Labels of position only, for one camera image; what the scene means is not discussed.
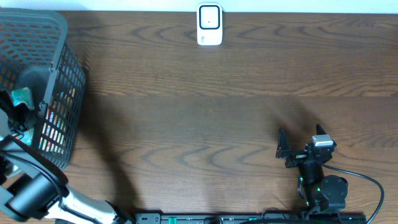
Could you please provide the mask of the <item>green snack packet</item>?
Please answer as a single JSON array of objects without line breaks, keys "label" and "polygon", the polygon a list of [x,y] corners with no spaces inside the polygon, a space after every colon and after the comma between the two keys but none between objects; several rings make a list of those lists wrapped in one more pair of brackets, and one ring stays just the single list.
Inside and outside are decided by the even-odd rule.
[{"label": "green snack packet", "polygon": [[32,91],[28,87],[13,90],[11,92],[13,105],[22,106],[23,123],[19,125],[20,134],[17,135],[18,140],[26,145],[32,144],[35,125],[35,106]]}]

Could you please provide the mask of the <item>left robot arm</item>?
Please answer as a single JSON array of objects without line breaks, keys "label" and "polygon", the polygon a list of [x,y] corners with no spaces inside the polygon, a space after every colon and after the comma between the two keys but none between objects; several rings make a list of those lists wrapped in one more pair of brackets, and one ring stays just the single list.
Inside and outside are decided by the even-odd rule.
[{"label": "left robot arm", "polygon": [[11,166],[23,171],[8,188],[1,187],[1,211],[19,222],[48,218],[56,223],[135,223],[112,203],[71,188],[57,166],[13,136],[9,118],[27,110],[14,106],[11,94],[1,91],[1,182],[7,180]]}]

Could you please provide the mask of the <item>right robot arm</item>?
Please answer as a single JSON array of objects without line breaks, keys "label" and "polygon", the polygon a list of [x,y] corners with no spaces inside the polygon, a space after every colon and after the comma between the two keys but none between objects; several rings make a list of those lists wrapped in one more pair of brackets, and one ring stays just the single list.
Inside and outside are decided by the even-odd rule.
[{"label": "right robot arm", "polygon": [[325,175],[323,166],[332,159],[336,142],[318,124],[317,134],[302,150],[293,150],[283,129],[279,129],[276,158],[285,159],[286,168],[299,171],[298,192],[305,199],[308,210],[302,213],[304,219],[311,216],[338,215],[346,206],[348,182],[337,175]]}]

